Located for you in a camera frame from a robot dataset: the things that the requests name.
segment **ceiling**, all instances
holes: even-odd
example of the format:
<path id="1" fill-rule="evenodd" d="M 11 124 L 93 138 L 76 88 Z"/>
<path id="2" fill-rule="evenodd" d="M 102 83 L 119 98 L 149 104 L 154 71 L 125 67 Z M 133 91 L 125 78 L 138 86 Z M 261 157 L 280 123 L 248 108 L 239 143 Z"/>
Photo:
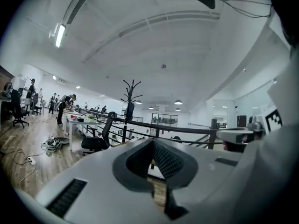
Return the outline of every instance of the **ceiling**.
<path id="1" fill-rule="evenodd" d="M 180 109 L 188 112 L 221 14 L 222 5 L 216 7 L 209 10 L 196 0 L 88 0 L 57 52 L 66 60 L 72 56 L 84 69 L 82 88 L 120 100 L 126 93 L 123 80 L 134 79 L 141 81 L 134 96 L 143 95 L 142 108 L 161 104 L 171 112 L 180 99 Z M 49 16 L 40 21 L 36 45 L 47 52 L 53 21 Z M 62 65 L 74 67 L 71 62 Z M 95 74 L 97 79 L 88 78 Z"/>

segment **person wearing black cap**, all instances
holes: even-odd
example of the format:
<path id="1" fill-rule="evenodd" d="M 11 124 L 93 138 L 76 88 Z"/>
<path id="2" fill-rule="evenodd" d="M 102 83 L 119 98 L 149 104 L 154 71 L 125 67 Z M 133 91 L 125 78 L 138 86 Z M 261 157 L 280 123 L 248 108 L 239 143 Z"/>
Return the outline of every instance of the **person wearing black cap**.
<path id="1" fill-rule="evenodd" d="M 27 95 L 26 98 L 31 99 L 31 97 L 34 95 L 34 93 L 36 92 L 36 89 L 34 88 L 34 83 L 35 83 L 35 79 L 31 80 L 31 86 L 29 87 L 29 89 L 24 89 L 27 91 Z"/>
<path id="2" fill-rule="evenodd" d="M 75 94 L 66 96 L 64 98 L 64 101 L 59 105 L 59 108 L 58 108 L 59 111 L 58 111 L 58 116 L 57 116 L 57 124 L 58 125 L 62 125 L 61 118 L 62 118 L 64 109 L 69 107 L 69 104 L 71 103 L 71 100 L 72 101 L 76 100 L 76 95 Z"/>

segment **white cable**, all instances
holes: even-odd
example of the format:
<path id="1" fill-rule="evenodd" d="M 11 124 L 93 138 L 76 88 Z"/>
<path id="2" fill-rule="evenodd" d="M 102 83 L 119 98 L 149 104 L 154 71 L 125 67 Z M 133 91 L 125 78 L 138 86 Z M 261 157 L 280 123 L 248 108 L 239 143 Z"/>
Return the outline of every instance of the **white cable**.
<path id="1" fill-rule="evenodd" d="M 32 172 L 29 173 L 26 177 L 24 177 L 24 178 L 19 182 L 19 188 L 20 188 L 21 190 L 22 190 L 22 188 L 21 188 L 21 182 L 24 181 L 25 178 L 27 178 L 28 176 L 30 176 L 30 175 L 34 172 L 35 169 L 36 169 L 36 164 L 34 165 L 34 169 L 32 170 Z"/>

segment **ceiling light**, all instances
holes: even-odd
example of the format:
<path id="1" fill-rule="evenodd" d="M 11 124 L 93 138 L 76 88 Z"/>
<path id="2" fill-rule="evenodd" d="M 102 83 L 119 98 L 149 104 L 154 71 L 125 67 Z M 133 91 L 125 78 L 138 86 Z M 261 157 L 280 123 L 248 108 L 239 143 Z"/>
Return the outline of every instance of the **ceiling light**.
<path id="1" fill-rule="evenodd" d="M 183 102 L 181 100 L 176 100 L 176 102 L 174 102 L 175 105 L 181 105 Z"/>
<path id="2" fill-rule="evenodd" d="M 55 45 L 58 48 L 60 47 L 60 43 L 61 43 L 62 37 L 64 35 L 64 31 L 65 31 L 65 26 L 60 24 L 58 34 L 57 34 L 57 38 L 56 38 L 56 43 L 55 43 Z"/>

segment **floor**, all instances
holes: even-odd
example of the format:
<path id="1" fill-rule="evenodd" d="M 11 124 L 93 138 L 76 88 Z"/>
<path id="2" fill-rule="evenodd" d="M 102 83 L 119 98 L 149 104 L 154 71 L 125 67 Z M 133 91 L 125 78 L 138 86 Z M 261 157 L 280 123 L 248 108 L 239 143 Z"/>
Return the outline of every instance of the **floor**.
<path id="1" fill-rule="evenodd" d="M 20 180 L 34 168 L 29 163 L 25 163 L 24 165 L 16 164 L 14 160 L 23 164 L 27 156 L 43 152 L 41 144 L 49 136 L 64 136 L 62 127 L 57 125 L 56 116 L 57 113 L 53 115 L 48 114 L 48 109 L 45 109 L 42 115 L 30 115 L 30 117 L 25 118 L 25 121 L 29 122 L 29 126 L 24 124 L 24 129 L 21 124 L 16 124 L 13 127 L 11 120 L 1 124 L 0 150 L 4 153 L 9 153 L 14 150 L 23 149 L 24 152 L 21 153 L 19 151 L 3 157 L 0 156 L 2 168 L 14 188 L 19 188 Z M 65 145 L 50 157 L 45 153 L 35 156 L 34 160 L 37 163 L 36 170 L 21 183 L 22 190 L 34 197 L 57 174 L 83 158 L 82 150 L 80 150 L 81 140 L 82 136 L 77 132 L 73 132 L 73 152 L 70 151 L 69 145 Z M 165 183 L 156 181 L 155 179 L 149 179 L 149 181 L 155 187 L 154 201 L 159 209 L 163 210 L 166 192 Z"/>

